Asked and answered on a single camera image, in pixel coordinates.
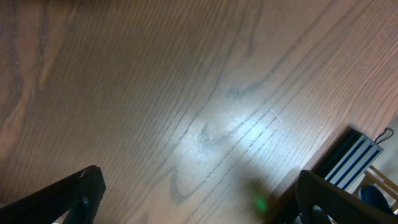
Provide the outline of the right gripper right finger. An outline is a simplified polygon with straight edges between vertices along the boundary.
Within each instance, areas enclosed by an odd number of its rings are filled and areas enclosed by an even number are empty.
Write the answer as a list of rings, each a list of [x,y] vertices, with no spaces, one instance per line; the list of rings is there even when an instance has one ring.
[[[295,196],[302,223],[317,223],[314,206],[337,223],[397,223],[397,218],[372,207],[309,170],[301,170]]]

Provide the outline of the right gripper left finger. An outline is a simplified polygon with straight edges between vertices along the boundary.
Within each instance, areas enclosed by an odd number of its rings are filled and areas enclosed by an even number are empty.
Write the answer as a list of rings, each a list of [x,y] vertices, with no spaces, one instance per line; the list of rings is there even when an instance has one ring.
[[[103,173],[89,166],[1,208],[1,223],[92,224],[106,190]]]

